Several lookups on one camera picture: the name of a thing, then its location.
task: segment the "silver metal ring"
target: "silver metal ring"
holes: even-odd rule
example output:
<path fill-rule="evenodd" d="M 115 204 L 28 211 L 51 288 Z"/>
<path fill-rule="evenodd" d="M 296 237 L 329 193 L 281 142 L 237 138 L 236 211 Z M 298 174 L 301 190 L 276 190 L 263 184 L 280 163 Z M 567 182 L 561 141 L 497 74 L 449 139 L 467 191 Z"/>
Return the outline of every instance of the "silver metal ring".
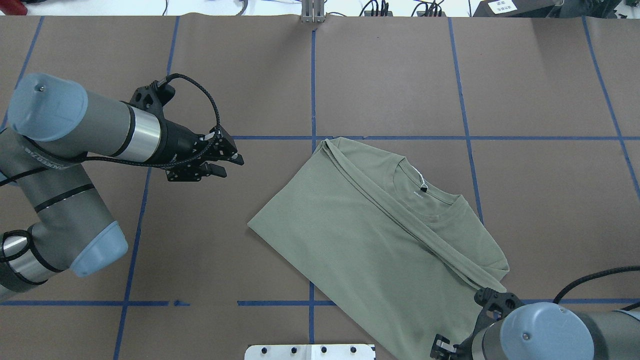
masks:
<path fill-rule="evenodd" d="M 133 108 L 136 127 L 127 148 L 118 159 L 144 162 L 149 160 L 160 144 L 160 123 L 151 113 Z"/>

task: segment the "blue tape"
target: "blue tape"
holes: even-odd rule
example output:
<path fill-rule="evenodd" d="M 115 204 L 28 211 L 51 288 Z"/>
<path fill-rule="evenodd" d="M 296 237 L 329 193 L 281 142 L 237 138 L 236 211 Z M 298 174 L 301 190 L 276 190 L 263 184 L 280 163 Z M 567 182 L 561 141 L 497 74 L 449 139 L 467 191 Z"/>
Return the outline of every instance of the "blue tape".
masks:
<path fill-rule="evenodd" d="M 311 136 L 297 136 L 297 135 L 289 135 L 289 136 L 268 136 L 268 135 L 234 135 L 235 140 L 311 140 Z"/>
<path fill-rule="evenodd" d="M 237 303 L 238 306 L 309 306 L 309 300 L 253 300 Z"/>
<path fill-rule="evenodd" d="M 118 326 L 118 337 L 116 338 L 116 346 L 113 351 L 113 360 L 117 360 L 120 354 L 120 345 L 122 344 L 122 334 L 124 333 L 124 325 L 127 319 L 127 308 L 129 296 L 131 295 L 131 283 L 133 282 L 133 273 L 136 269 L 136 257 L 138 256 L 138 247 L 140 245 L 140 235 L 142 234 L 142 219 L 145 216 L 147 207 L 147 197 L 149 191 L 149 179 L 151 178 L 151 168 L 147 169 L 147 178 L 145 180 L 145 191 L 142 193 L 142 203 L 140 204 L 140 215 L 138 216 L 138 227 L 136 229 L 136 239 L 133 243 L 131 251 L 131 263 L 129 264 L 129 275 L 127 276 L 127 287 L 124 293 L 124 304 L 122 313 L 120 314 L 120 325 Z"/>
<path fill-rule="evenodd" d="M 24 76 L 24 72 L 27 70 L 27 65 L 29 65 L 29 60 L 31 59 L 33 48 L 36 46 L 36 41 L 38 40 L 40 29 L 42 29 L 43 21 L 44 21 L 44 16 L 41 16 L 40 21 L 38 21 L 38 26 L 36 27 L 36 32 L 33 34 L 33 39 L 31 39 L 31 45 L 29 46 L 29 51 L 27 51 L 27 56 L 24 58 L 24 63 L 22 64 L 20 75 L 18 75 L 18 80 L 15 82 L 15 86 L 13 87 L 14 89 L 18 87 L 18 83 L 20 82 L 20 80 L 22 80 L 22 77 Z M 4 129 L 6 127 L 7 112 L 8 110 L 4 112 L 4 118 L 2 120 L 2 126 L 0 126 L 0 129 Z"/>
<path fill-rule="evenodd" d="M 625 157 L 625 161 L 627 162 L 629 174 L 631 175 L 631 181 L 633 182 L 634 188 L 636 189 L 636 195 L 640 200 L 640 185 L 638 185 L 636 172 L 634 171 L 633 165 L 631 165 L 631 159 L 629 158 L 629 153 L 627 152 L 627 146 L 625 145 L 625 141 L 622 137 L 622 131 L 620 130 L 620 125 L 618 124 L 616 113 L 613 111 L 613 105 L 611 104 L 611 99 L 609 98 L 607 87 L 604 85 L 604 79 L 602 78 L 602 74 L 600 73 L 600 67 L 598 66 L 598 60 L 596 59 L 596 53 L 594 52 L 593 44 L 591 43 L 591 35 L 589 34 L 589 26 L 587 26 L 587 18 L 585 18 L 584 16 L 582 17 L 582 26 L 584 27 L 584 34 L 587 37 L 587 44 L 589 45 L 589 52 L 591 53 L 593 66 L 596 69 L 596 75 L 598 76 L 598 80 L 600 82 L 600 87 L 602 88 L 602 93 L 604 94 L 604 98 L 607 101 L 607 107 L 609 109 L 609 114 L 611 114 L 611 120 L 613 121 L 613 126 L 616 128 L 616 134 L 618 134 L 618 140 L 620 141 L 620 147 L 622 148 L 622 153 Z"/>
<path fill-rule="evenodd" d="M 465 126 L 465 139 L 467 141 L 467 152 L 469 154 L 469 165 L 471 166 L 471 180 L 474 184 L 474 193 L 476 194 L 476 208 L 478 210 L 478 218 L 484 224 L 482 214 L 482 204 L 480 203 L 480 191 L 478 190 L 478 180 L 476 177 L 476 164 L 474 162 L 473 150 L 471 149 L 471 137 L 469 136 L 469 124 L 467 123 L 467 108 L 465 107 L 465 98 L 462 95 L 462 81 L 460 80 L 460 66 L 458 66 L 458 54 L 456 52 L 456 39 L 453 35 L 453 23 L 451 18 L 449 21 L 449 36 L 451 37 L 451 51 L 453 53 L 453 65 L 456 68 L 456 82 L 458 83 L 458 96 L 460 98 L 460 110 L 462 111 L 462 123 Z"/>
<path fill-rule="evenodd" d="M 175 39 L 178 37 L 178 27 L 180 25 L 180 17 L 175 17 L 175 25 L 173 26 L 173 38 L 171 40 L 171 50 L 169 51 L 169 61 L 166 63 L 166 74 L 171 74 L 171 65 L 173 62 L 173 52 L 175 50 Z"/>
<path fill-rule="evenodd" d="M 311 31 L 311 153 L 316 149 L 316 31 Z"/>
<path fill-rule="evenodd" d="M 0 306 L 122 306 L 124 301 L 99 300 L 7 300 Z"/>

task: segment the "neckline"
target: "neckline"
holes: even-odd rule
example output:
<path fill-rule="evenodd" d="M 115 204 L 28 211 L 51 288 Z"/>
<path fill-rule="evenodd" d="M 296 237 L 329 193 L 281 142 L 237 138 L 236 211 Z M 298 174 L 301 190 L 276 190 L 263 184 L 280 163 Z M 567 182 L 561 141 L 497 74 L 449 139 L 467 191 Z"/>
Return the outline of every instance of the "neckline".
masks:
<path fill-rule="evenodd" d="M 394 181 L 394 174 L 396 169 L 400 167 L 400 169 L 404 172 L 405 176 L 415 184 L 415 189 L 417 192 L 420 191 L 420 186 L 422 185 L 422 179 L 420 178 L 420 174 L 414 169 L 406 157 L 402 157 L 398 162 L 391 163 L 389 170 L 387 171 L 387 188 L 391 191 L 391 196 L 398 201 L 404 208 L 407 209 L 410 213 L 415 215 L 420 221 L 425 224 L 441 224 L 447 221 L 450 221 L 452 218 L 458 216 L 461 213 L 461 210 L 464 208 L 464 205 L 467 203 L 464 196 L 462 195 L 453 195 L 450 193 L 445 193 L 442 190 L 433 186 L 427 179 L 424 182 L 427 184 L 428 189 L 426 194 L 432 196 L 446 204 L 449 205 L 449 208 L 446 209 L 443 213 L 437 215 L 428 215 L 424 214 L 415 208 L 411 207 L 407 202 L 405 202 L 402 197 L 399 196 L 399 191 L 396 188 L 396 182 Z"/>

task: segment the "blue tape line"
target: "blue tape line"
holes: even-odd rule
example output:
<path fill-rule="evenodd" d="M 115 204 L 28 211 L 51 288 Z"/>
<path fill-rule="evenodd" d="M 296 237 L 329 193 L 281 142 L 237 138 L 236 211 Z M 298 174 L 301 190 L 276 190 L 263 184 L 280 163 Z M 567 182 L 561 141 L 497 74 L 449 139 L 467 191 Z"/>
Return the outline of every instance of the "blue tape line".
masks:
<path fill-rule="evenodd" d="M 335 138 L 347 138 L 351 140 L 466 140 L 466 136 L 457 135 L 426 135 L 426 136 L 402 136 L 402 135 L 375 135 L 375 136 L 358 136 L 358 135 L 346 135 L 346 136 L 332 136 L 332 135 L 316 135 L 318 139 L 335 139 Z M 311 140 L 311 136 L 305 135 L 234 135 L 236 140 Z M 617 136 L 490 136 L 490 135 L 469 135 L 471 140 L 569 140 L 569 141 L 618 141 L 620 138 Z M 640 140 L 640 136 L 623 136 L 624 140 Z"/>
<path fill-rule="evenodd" d="M 122 334 L 124 333 L 124 323 L 127 319 L 128 306 L 122 306 L 122 312 L 120 313 L 120 325 L 118 325 L 118 337 L 116 338 L 116 347 L 113 351 L 113 360 L 118 360 L 120 356 L 120 344 L 122 344 Z"/>
<path fill-rule="evenodd" d="M 133 243 L 133 250 L 131 251 L 131 263 L 129 264 L 129 275 L 127 276 L 127 287 L 124 293 L 124 304 L 122 306 L 122 313 L 120 314 L 120 325 L 118 326 L 118 337 L 116 338 L 116 346 L 113 351 L 113 360 L 117 360 L 120 355 L 120 345 L 122 344 L 122 334 L 124 333 L 124 325 L 127 319 L 127 303 L 129 302 L 129 296 L 131 295 L 131 283 L 133 282 L 133 273 L 136 268 L 136 257 L 138 256 L 138 247 L 140 245 L 140 235 L 142 234 L 142 219 L 145 216 L 145 209 L 147 207 L 147 197 L 149 191 L 149 179 L 151 178 L 151 168 L 147 169 L 147 178 L 145 180 L 145 191 L 142 193 L 142 203 L 140 205 L 140 215 L 138 216 L 138 227 L 136 229 L 136 239 Z"/>
<path fill-rule="evenodd" d="M 171 65 L 173 62 L 173 51 L 175 50 L 175 39 L 178 37 L 178 26 L 180 25 L 180 17 L 175 17 L 175 25 L 173 26 L 173 38 L 171 40 L 171 50 L 169 51 L 169 61 L 166 63 L 166 74 L 171 74 Z"/>
<path fill-rule="evenodd" d="M 316 286 L 314 285 L 314 283 L 312 283 L 311 281 L 309 281 L 309 343 L 310 344 L 314 344 L 316 343 L 316 335 L 315 335 L 315 312 L 316 312 L 316 308 L 315 303 L 316 302 Z"/>
<path fill-rule="evenodd" d="M 631 180 L 633 181 L 634 188 L 636 188 L 636 195 L 640 200 L 640 185 L 638 185 L 636 172 L 634 171 L 633 165 L 631 165 L 631 159 L 629 158 L 629 153 L 627 152 L 627 146 L 625 145 L 625 141 L 622 137 L 622 131 L 620 130 L 618 119 L 616 118 L 616 114 L 613 111 L 613 105 L 611 105 L 611 99 L 609 98 L 607 87 L 604 85 L 604 79 L 602 78 L 602 74 L 600 73 L 600 67 L 598 66 L 598 60 L 596 59 L 596 53 L 594 52 L 593 44 L 591 43 L 591 35 L 589 34 L 589 27 L 587 26 L 587 18 L 585 18 L 584 16 L 582 17 L 582 26 L 584 26 L 584 34 L 587 36 L 587 44 L 589 45 L 589 52 L 591 53 L 593 66 L 595 67 L 596 74 L 598 75 L 598 80 L 600 82 L 600 87 L 602 88 L 602 93 L 604 94 L 604 98 L 607 101 L 609 114 L 611 114 L 611 120 L 613 121 L 613 126 L 616 128 L 616 134 L 618 134 L 618 139 L 620 140 L 620 147 L 622 147 L 622 153 L 625 156 L 625 161 L 627 162 L 627 167 L 629 168 L 629 173 L 631 175 Z"/>
<path fill-rule="evenodd" d="M 99 300 L 7 300 L 0 306 L 122 306 L 123 303 Z"/>
<path fill-rule="evenodd" d="M 462 123 L 465 126 L 465 138 L 467 140 L 467 152 L 469 154 L 469 165 L 471 166 L 471 180 L 474 183 L 474 193 L 476 193 L 476 207 L 478 210 L 478 218 L 484 224 L 482 214 L 482 205 L 480 204 L 480 191 L 478 190 L 478 181 L 476 177 L 476 164 L 474 163 L 473 150 L 471 149 L 471 138 L 469 136 L 469 124 L 467 122 L 467 108 L 465 107 L 465 98 L 462 95 L 462 81 L 460 80 L 460 66 L 458 65 L 458 54 L 456 52 L 456 39 L 453 35 L 453 23 L 451 18 L 447 18 L 449 22 L 449 36 L 451 37 L 451 51 L 453 53 L 453 65 L 456 68 L 456 81 L 458 82 L 458 96 L 460 97 L 460 110 L 462 111 Z"/>
<path fill-rule="evenodd" d="M 169 306 L 168 301 L 127 301 L 127 306 Z"/>
<path fill-rule="evenodd" d="M 316 31 L 311 31 L 311 153 L 316 149 Z"/>
<path fill-rule="evenodd" d="M 253 300 L 237 303 L 238 306 L 309 306 L 309 300 Z"/>
<path fill-rule="evenodd" d="M 311 31 L 311 153 L 316 149 L 316 31 Z M 316 286 L 309 281 L 309 343 L 315 342 L 315 312 L 314 307 Z"/>
<path fill-rule="evenodd" d="M 304 136 L 304 135 L 302 136 L 297 136 L 297 135 L 291 135 L 291 136 L 239 135 L 239 136 L 236 136 L 234 135 L 234 139 L 235 140 L 311 140 L 312 137 Z"/>
<path fill-rule="evenodd" d="M 44 16 L 41 16 L 40 21 L 38 21 L 38 26 L 36 27 L 36 32 L 33 33 L 33 39 L 31 39 L 31 45 L 29 46 L 29 51 L 27 51 L 27 56 L 24 58 L 24 63 L 22 64 L 20 75 L 18 75 L 18 80 L 15 82 L 15 86 L 13 87 L 13 89 L 18 87 L 18 83 L 20 83 L 20 80 L 22 80 L 22 77 L 24 76 L 24 72 L 27 70 L 27 65 L 29 65 L 29 59 L 31 59 L 33 48 L 36 46 L 36 40 L 38 40 L 38 35 L 40 34 L 40 29 L 42 29 L 43 21 L 44 21 Z M 2 126 L 0 126 L 0 129 L 4 129 L 6 127 L 6 121 L 7 121 L 7 111 L 4 112 L 4 118 L 2 120 Z"/>
<path fill-rule="evenodd" d="M 616 136 L 470 136 L 471 140 L 618 140 Z"/>

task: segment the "black cable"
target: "black cable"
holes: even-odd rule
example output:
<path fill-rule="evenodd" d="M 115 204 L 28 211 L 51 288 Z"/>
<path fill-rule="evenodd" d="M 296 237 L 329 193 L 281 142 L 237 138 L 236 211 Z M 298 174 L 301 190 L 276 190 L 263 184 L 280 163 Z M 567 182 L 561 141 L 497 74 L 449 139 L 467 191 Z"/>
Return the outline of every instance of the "black cable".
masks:
<path fill-rule="evenodd" d="M 430 17 L 430 16 L 431 16 L 431 14 L 432 14 L 432 12 L 435 12 L 435 11 L 436 11 L 436 10 L 435 10 L 435 9 L 436 9 L 436 6 L 438 6 L 438 5 L 436 4 L 436 2 L 435 2 L 435 1 L 434 1 L 434 2 L 432 2 L 432 3 L 431 3 L 431 6 L 429 6 L 429 8 L 427 9 L 427 11 L 426 11 L 426 12 L 424 12 L 424 13 L 422 14 L 422 16 L 428 16 L 428 17 Z"/>
<path fill-rule="evenodd" d="M 625 307 L 623 307 L 623 308 L 622 308 L 622 309 L 620 309 L 620 310 L 624 310 L 624 311 L 631 311 L 631 310 L 633 310 L 633 309 L 637 309 L 637 308 L 639 308 L 639 307 L 640 307 L 640 302 L 636 302 L 635 304 L 631 304 L 631 305 L 629 305 L 629 306 L 625 306 Z"/>
<path fill-rule="evenodd" d="M 186 81 L 189 81 L 190 83 L 194 84 L 197 88 L 200 89 L 201 92 L 203 92 L 207 96 L 207 98 L 209 98 L 209 102 L 211 103 L 211 106 L 213 106 L 213 111 L 216 113 L 216 127 L 220 127 L 220 113 L 218 112 L 218 107 L 216 106 L 216 102 L 213 101 L 213 97 L 211 96 L 211 94 L 209 94 L 207 89 L 202 87 L 202 85 L 198 84 L 197 81 L 195 81 L 194 79 L 191 79 L 189 76 L 178 74 L 177 72 L 174 72 L 173 74 L 168 75 L 165 79 L 166 79 L 166 82 L 169 83 L 171 80 L 177 79 L 177 78 L 185 79 Z"/>
<path fill-rule="evenodd" d="M 209 150 L 211 145 L 213 145 L 213 142 L 209 142 L 207 144 L 207 146 L 205 146 L 200 152 L 198 152 L 197 154 L 193 155 L 192 157 L 186 158 L 184 160 L 176 161 L 175 163 L 145 164 L 145 163 L 139 163 L 137 161 L 129 161 L 129 160 L 121 160 L 121 159 L 115 159 L 115 158 L 107 158 L 106 156 L 85 156 L 84 158 L 80 158 L 79 160 L 80 161 L 107 161 L 107 162 L 110 162 L 110 163 L 131 165 L 133 167 L 171 168 L 171 167 L 174 167 L 176 165 L 182 165 L 182 164 L 190 163 L 193 160 L 198 159 L 199 157 L 204 155 L 207 152 L 207 150 Z"/>
<path fill-rule="evenodd" d="M 413 11 L 411 13 L 412 17 L 415 15 L 415 11 L 418 10 L 420 5 L 426 5 L 426 8 L 424 9 L 424 12 L 427 12 L 427 9 L 429 9 L 429 3 L 425 2 L 425 1 L 421 1 L 421 2 L 418 3 L 418 5 L 415 6 L 415 8 L 413 8 Z"/>
<path fill-rule="evenodd" d="M 605 12 L 607 11 L 607 8 L 609 7 L 610 4 L 611 4 L 611 0 L 608 0 L 607 4 L 603 6 L 602 14 L 600 15 L 600 18 L 604 19 Z"/>
<path fill-rule="evenodd" d="M 244 11 L 246 10 L 247 6 L 249 6 L 249 0 L 240 0 L 240 1 L 242 1 L 242 10 L 240 10 L 240 12 L 236 14 L 236 16 L 240 16 L 244 14 Z"/>
<path fill-rule="evenodd" d="M 556 295 L 556 297 L 554 298 L 553 303 L 554 304 L 558 304 L 560 303 L 560 300 L 562 300 L 562 298 L 569 292 L 571 291 L 574 287 L 580 285 L 580 284 L 584 284 L 587 281 L 591 281 L 593 279 L 598 279 L 600 277 L 605 277 L 608 275 L 613 275 L 613 274 L 618 274 L 621 272 L 631 272 L 631 271 L 640 271 L 640 265 L 634 265 L 634 266 L 623 266 L 623 267 L 619 267 L 619 268 L 612 268 L 612 269 L 608 269 L 608 270 L 604 270 L 601 272 L 597 272 L 591 275 L 587 275 L 587 276 L 583 276 L 580 279 L 577 279 L 576 281 L 571 282 L 569 285 L 565 286 L 564 289 L 562 289 L 558 295 Z"/>
<path fill-rule="evenodd" d="M 42 171 L 48 170 L 48 169 L 49 168 L 46 168 L 46 167 L 38 167 L 38 168 L 31 169 L 29 171 L 21 172 L 21 173 L 17 174 L 16 176 L 11 176 L 11 177 L 8 177 L 7 179 L 4 179 L 4 180 L 0 181 L 0 186 L 7 185 L 9 183 L 12 183 L 12 182 L 18 180 L 18 179 L 22 179 L 25 176 L 37 174 L 39 172 L 42 172 Z"/>
<path fill-rule="evenodd" d="M 364 4 L 364 6 L 362 7 L 362 11 L 360 12 L 360 14 L 358 16 L 362 16 L 362 14 L 364 14 L 364 10 L 367 8 L 367 6 L 369 4 L 371 4 L 371 15 L 373 15 L 373 3 L 376 3 L 376 6 L 378 5 L 378 0 L 369 0 L 368 3 Z"/>

